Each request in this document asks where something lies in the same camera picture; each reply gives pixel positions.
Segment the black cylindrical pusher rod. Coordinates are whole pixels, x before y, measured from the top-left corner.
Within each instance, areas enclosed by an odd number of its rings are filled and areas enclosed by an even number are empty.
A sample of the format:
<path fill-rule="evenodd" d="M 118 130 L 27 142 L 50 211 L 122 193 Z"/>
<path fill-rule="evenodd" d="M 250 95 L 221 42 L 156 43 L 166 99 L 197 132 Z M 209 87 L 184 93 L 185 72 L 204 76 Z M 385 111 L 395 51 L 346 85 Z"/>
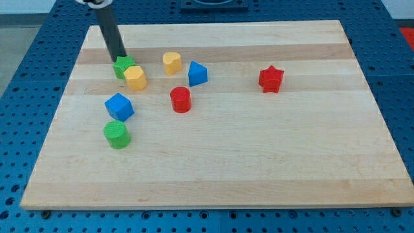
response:
<path fill-rule="evenodd" d="M 116 62 L 118 57 L 127 56 L 112 3 L 98 3 L 94 12 L 111 60 Z"/>

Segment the white ring rod holder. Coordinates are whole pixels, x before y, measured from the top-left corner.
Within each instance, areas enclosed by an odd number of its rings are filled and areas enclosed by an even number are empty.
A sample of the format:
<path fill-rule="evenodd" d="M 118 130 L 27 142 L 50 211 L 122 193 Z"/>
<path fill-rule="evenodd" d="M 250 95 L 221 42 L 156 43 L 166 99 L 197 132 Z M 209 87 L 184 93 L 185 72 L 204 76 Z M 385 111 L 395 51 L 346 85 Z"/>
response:
<path fill-rule="evenodd" d="M 76 2 L 88 5 L 110 5 L 113 0 L 76 0 Z"/>

